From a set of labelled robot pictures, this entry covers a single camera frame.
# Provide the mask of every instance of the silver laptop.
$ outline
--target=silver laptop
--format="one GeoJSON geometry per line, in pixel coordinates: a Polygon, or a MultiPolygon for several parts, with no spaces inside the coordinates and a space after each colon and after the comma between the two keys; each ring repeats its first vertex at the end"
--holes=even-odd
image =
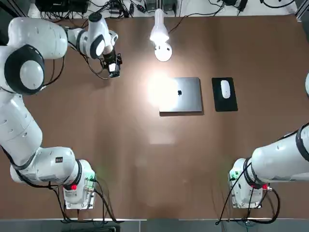
{"type": "Polygon", "coordinates": [[[198,77],[173,78],[175,86],[165,90],[160,113],[202,112],[202,97],[198,77]]]}

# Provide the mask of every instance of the floor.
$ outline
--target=floor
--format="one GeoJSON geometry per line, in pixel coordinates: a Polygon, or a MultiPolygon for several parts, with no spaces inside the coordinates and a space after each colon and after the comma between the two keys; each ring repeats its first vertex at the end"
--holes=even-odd
{"type": "MultiPolygon", "coordinates": [[[[107,0],[92,0],[92,2],[96,5],[103,5],[107,0]]],[[[134,0],[136,4],[142,4],[138,0],[134,0]]],[[[286,3],[289,3],[290,0],[282,0],[279,2],[278,0],[266,0],[265,1],[268,5],[271,6],[280,6],[284,5],[286,3]]],[[[218,10],[218,6],[213,5],[211,3],[217,3],[217,0],[178,0],[178,9],[177,9],[177,16],[185,16],[193,13],[201,13],[201,14],[209,14],[216,12],[218,10]]],[[[89,10],[96,11],[99,7],[95,6],[94,4],[90,4],[89,10]]],[[[127,8],[130,6],[130,0],[124,0],[124,4],[127,8]]],[[[289,15],[294,14],[297,11],[297,6],[295,3],[292,3],[289,6],[279,8],[279,9],[272,9],[268,8],[265,5],[261,4],[259,0],[249,0],[246,8],[243,12],[241,12],[240,16],[248,16],[248,15],[289,15]]],[[[217,16],[236,16],[238,14],[238,9],[236,9],[234,6],[225,6],[218,14],[217,16]]],[[[40,17],[40,12],[36,8],[35,4],[32,4],[29,10],[30,17],[40,17]]],[[[110,13],[108,11],[103,12],[104,17],[110,17],[110,13]]],[[[141,13],[135,9],[134,11],[134,17],[152,17],[154,16],[154,13],[141,13]]],[[[174,17],[174,12],[168,12],[167,15],[169,17],[174,17]]],[[[75,14],[74,18],[80,18],[78,14],[75,14]]]]}
{"type": "MultiPolygon", "coordinates": [[[[156,219],[129,221],[115,226],[120,232],[307,232],[309,220],[277,220],[270,225],[251,225],[247,228],[233,222],[215,226],[215,220],[180,221],[176,219],[156,219]]],[[[11,220],[0,221],[1,231],[15,232],[99,232],[99,226],[87,224],[63,224],[56,220],[11,220]]]]}

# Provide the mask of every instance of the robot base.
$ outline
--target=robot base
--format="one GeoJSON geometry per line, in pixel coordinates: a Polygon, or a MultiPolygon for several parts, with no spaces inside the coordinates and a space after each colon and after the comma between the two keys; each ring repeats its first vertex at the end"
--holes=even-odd
{"type": "Polygon", "coordinates": [[[71,190],[63,188],[64,200],[67,209],[93,209],[95,203],[95,172],[90,164],[83,159],[79,160],[81,165],[81,177],[77,185],[71,190]]]}
{"type": "Polygon", "coordinates": [[[90,197],[90,201],[85,201],[84,203],[71,204],[66,201],[66,209],[93,209],[95,206],[96,195],[95,192],[88,193],[87,199],[90,197]]]}
{"type": "MultiPolygon", "coordinates": [[[[228,185],[229,189],[235,184],[236,180],[238,179],[239,175],[243,171],[243,164],[245,159],[241,158],[238,159],[235,163],[233,168],[230,170],[228,174],[228,185]]],[[[259,205],[262,199],[263,190],[262,189],[254,189],[250,185],[248,185],[244,175],[240,177],[238,182],[235,184],[232,192],[231,192],[231,199],[233,208],[248,208],[249,201],[251,197],[250,208],[260,208],[259,205]]]]}

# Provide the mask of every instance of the lamp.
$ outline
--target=lamp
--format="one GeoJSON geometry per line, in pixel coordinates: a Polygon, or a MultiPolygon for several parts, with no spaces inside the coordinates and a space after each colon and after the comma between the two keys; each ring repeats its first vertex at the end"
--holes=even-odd
{"type": "Polygon", "coordinates": [[[172,56],[172,48],[167,43],[169,33],[164,26],[164,12],[162,9],[156,9],[154,13],[154,27],[150,34],[150,40],[154,42],[155,57],[162,62],[168,61],[172,56]]]}

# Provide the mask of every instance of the mouse pad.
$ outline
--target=mouse pad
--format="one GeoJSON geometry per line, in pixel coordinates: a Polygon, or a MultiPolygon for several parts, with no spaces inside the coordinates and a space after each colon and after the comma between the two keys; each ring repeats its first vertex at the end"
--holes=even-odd
{"type": "Polygon", "coordinates": [[[217,112],[222,111],[238,111],[234,82],[232,77],[212,78],[212,90],[214,98],[214,106],[217,112]],[[221,81],[226,80],[230,85],[231,95],[225,99],[222,95],[221,81]]]}

